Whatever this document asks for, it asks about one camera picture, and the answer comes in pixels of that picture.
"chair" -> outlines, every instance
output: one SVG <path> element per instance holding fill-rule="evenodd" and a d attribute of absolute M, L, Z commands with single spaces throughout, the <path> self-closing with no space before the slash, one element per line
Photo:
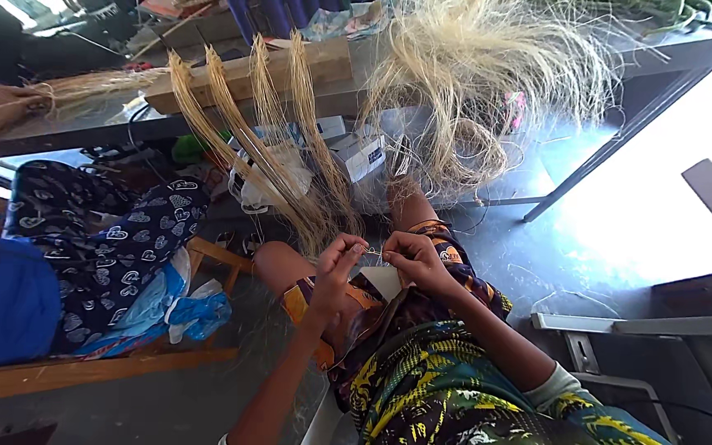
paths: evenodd
<path fill-rule="evenodd" d="M 0 202 L 0 215 L 4 215 L 6 201 L 1 201 L 4 201 L 5 205 Z M 186 249 L 191 259 L 192 277 L 204 257 L 214 258 L 230 266 L 230 274 L 223 286 L 228 295 L 232 292 L 240 272 L 252 273 L 252 261 L 200 237 L 192 238 Z M 160 370 L 194 368 L 204 363 L 234 359 L 238 353 L 235 348 L 214 348 L 213 335 L 202 342 L 199 349 L 192 351 L 178 351 L 162 344 L 164 338 L 165 336 L 141 349 L 128 352 L 126 356 L 112 359 L 48 359 L 0 367 L 0 398 L 83 383 L 123 379 Z"/>

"wooden stick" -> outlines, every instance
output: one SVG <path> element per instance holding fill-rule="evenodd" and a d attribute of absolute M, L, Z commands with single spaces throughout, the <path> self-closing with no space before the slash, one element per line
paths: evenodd
<path fill-rule="evenodd" d="M 158 356 L 100 359 L 73 363 L 33 363 L 0 368 L 0 398 L 35 393 L 83 383 L 123 379 L 161 370 L 196 368 L 204 363 L 233 359 L 237 349 L 179 352 Z"/>
<path fill-rule="evenodd" d="M 188 21 L 190 21 L 192 18 L 194 18 L 194 17 L 196 17 L 196 16 L 198 16 L 198 15 L 204 13 L 205 11 L 207 11 L 208 9 L 210 9 L 211 6 L 213 6 L 213 5 L 215 5 L 215 3 L 211 3 L 210 5 L 205 6 L 204 8 L 200 9 L 199 11 L 193 13 L 192 15 L 187 16 L 187 17 L 184 18 L 180 23 L 178 23 L 177 25 L 175 25 L 175 26 L 171 27 L 169 30 L 167 30 L 166 33 L 163 33 L 163 34 L 162 34 L 162 37 L 166 37 L 167 35 L 172 34 L 173 32 L 175 32 L 176 29 L 178 29 L 179 27 L 181 27 L 181 26 L 185 25 L 186 23 L 188 23 Z M 156 38 L 155 40 L 153 40 L 152 42 L 150 42 L 149 44 L 147 44 L 146 47 L 142 48 L 141 51 L 137 52 L 135 56 L 131 57 L 131 60 L 136 60 L 136 59 L 138 59 L 139 57 L 141 57 L 141 56 L 144 55 L 146 52 L 148 52 L 152 47 L 155 46 L 155 44 L 157 44 L 157 43 L 160 42 L 160 41 L 161 41 L 161 37 Z"/>

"hand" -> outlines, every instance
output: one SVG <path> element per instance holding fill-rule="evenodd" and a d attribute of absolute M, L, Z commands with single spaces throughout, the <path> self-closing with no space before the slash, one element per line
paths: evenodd
<path fill-rule="evenodd" d="M 27 116 L 44 112 L 51 97 L 34 88 L 0 85 L 0 129 Z"/>
<path fill-rule="evenodd" d="M 433 242 L 424 235 L 394 232 L 384 243 L 383 258 L 432 297 L 454 296 L 463 288 L 444 267 Z"/>
<path fill-rule="evenodd" d="M 345 295 L 348 275 L 358 263 L 365 247 L 370 247 L 367 241 L 355 235 L 340 234 L 318 258 L 315 290 L 312 291 L 307 312 L 313 318 L 319 317 L 324 326 L 339 322 L 340 312 L 348 298 Z"/>

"plastic bag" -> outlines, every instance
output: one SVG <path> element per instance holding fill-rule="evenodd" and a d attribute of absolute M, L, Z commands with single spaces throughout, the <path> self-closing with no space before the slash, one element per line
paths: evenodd
<path fill-rule="evenodd" d="M 302 161 L 301 155 L 298 150 L 293 147 L 292 149 L 278 148 L 278 147 L 267 147 L 274 156 L 274 158 L 282 164 L 289 172 L 290 178 L 298 184 L 301 188 L 301 192 L 306 194 L 309 191 L 309 186 L 312 183 L 312 172 L 310 172 L 304 162 Z M 248 162 L 249 156 L 246 152 L 241 149 L 238 151 L 238 156 L 242 157 Z M 235 169 L 230 170 L 230 181 L 228 186 L 230 188 L 230 194 L 232 194 L 239 203 L 241 203 L 241 209 L 244 213 L 253 215 L 257 213 L 264 213 L 268 211 L 268 206 L 275 205 L 269 197 L 266 197 L 262 191 L 255 187 L 251 180 L 236 180 L 237 173 Z M 257 165 L 252 165 L 251 177 L 262 177 L 262 171 Z M 265 181 L 273 189 L 275 194 L 278 196 L 279 192 L 273 187 L 270 181 Z"/>
<path fill-rule="evenodd" d="M 160 337 L 168 328 L 163 322 L 167 310 L 177 298 L 188 293 L 191 274 L 188 251 L 181 247 L 168 264 L 156 271 L 153 280 L 112 330 L 104 336 L 90 337 L 74 355 L 85 359 L 115 356 Z"/>
<path fill-rule="evenodd" d="M 190 296 L 177 298 L 164 316 L 169 325 L 169 343 L 180 343 L 183 335 L 192 340 L 204 340 L 224 325 L 232 314 L 232 307 L 222 284 L 212 279 Z"/>

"metal table leg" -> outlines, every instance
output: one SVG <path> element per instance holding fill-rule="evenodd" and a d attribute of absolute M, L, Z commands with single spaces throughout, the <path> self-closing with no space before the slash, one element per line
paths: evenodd
<path fill-rule="evenodd" d="M 529 213 L 524 216 L 524 223 L 534 221 L 535 218 L 540 216 L 541 213 L 557 202 L 565 193 L 568 193 L 571 188 L 575 187 L 600 164 L 603 164 L 610 156 L 615 154 L 620 147 L 636 136 L 642 128 L 657 118 L 711 71 L 712 66 L 681 72 L 679 76 L 675 77 L 672 82 L 662 89 L 644 108 L 628 119 L 628 122 L 611 141 L 604 144 L 603 147 L 600 147 L 594 155 L 590 156 L 586 162 L 572 172 L 559 187 L 555 188 L 542 202 L 529 211 Z"/>

